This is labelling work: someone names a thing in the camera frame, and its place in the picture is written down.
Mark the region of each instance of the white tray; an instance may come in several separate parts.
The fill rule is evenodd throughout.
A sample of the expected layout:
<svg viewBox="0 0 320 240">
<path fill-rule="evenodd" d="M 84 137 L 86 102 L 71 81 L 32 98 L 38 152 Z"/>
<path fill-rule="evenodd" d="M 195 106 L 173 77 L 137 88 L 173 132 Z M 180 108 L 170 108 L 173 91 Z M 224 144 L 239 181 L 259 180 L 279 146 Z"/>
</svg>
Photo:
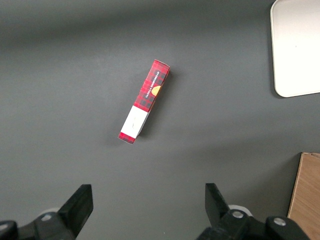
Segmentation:
<svg viewBox="0 0 320 240">
<path fill-rule="evenodd" d="M 277 0 L 270 16 L 276 92 L 320 93 L 320 0 Z"/>
</svg>

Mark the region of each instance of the yellow circle logo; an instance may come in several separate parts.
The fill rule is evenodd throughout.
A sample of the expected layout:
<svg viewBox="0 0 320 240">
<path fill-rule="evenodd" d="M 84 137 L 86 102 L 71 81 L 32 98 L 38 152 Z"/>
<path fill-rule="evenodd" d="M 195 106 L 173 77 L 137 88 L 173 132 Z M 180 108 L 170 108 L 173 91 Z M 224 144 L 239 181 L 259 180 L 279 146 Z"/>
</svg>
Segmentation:
<svg viewBox="0 0 320 240">
<path fill-rule="evenodd" d="M 152 88 L 151 93 L 154 96 L 157 96 L 158 92 L 160 91 L 161 86 L 155 86 L 154 88 Z"/>
</svg>

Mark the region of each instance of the tartan pattern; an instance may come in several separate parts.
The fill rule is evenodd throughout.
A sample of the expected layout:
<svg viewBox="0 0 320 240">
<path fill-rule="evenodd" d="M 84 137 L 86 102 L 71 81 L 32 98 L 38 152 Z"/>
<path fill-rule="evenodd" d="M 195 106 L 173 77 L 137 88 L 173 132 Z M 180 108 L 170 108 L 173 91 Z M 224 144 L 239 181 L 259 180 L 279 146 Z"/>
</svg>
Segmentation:
<svg viewBox="0 0 320 240">
<path fill-rule="evenodd" d="M 133 144 L 135 142 L 135 138 L 131 137 L 131 136 L 128 136 L 127 134 L 123 133 L 123 132 L 120 132 L 119 136 L 118 136 L 119 139 L 129 143 L 129 144 Z"/>
<path fill-rule="evenodd" d="M 158 60 L 154 60 L 151 66 L 151 69 L 140 89 L 139 95 L 137 96 L 133 105 L 136 106 L 137 108 L 140 108 L 146 111 L 147 113 L 150 112 L 150 110 L 152 109 L 153 103 L 157 98 L 157 96 L 154 96 L 151 93 L 151 90 L 154 87 L 162 86 L 162 84 L 166 80 L 169 70 L 170 70 L 170 67 L 168 65 Z"/>
</svg>

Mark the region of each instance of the box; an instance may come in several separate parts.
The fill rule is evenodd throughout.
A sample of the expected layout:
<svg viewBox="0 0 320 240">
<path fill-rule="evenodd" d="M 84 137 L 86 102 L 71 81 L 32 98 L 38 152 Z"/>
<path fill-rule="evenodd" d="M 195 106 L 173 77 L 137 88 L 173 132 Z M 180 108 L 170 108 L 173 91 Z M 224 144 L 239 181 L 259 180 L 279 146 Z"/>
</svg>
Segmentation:
<svg viewBox="0 0 320 240">
<path fill-rule="evenodd" d="M 169 70 L 170 67 L 167 64 L 154 60 L 139 95 L 123 124 L 118 136 L 119 139 L 129 144 L 135 142 L 168 76 Z"/>
</svg>

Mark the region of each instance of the red plaid box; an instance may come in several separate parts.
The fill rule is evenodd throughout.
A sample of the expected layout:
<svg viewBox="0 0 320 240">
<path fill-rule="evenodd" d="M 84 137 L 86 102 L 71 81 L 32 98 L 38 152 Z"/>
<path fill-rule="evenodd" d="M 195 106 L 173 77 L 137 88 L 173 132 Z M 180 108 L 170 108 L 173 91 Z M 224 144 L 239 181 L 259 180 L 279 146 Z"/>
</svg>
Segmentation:
<svg viewBox="0 0 320 240">
<path fill-rule="evenodd" d="M 129 144 L 134 143 L 147 120 L 169 70 L 170 67 L 167 64 L 154 60 L 118 136 L 121 140 Z"/>
</svg>

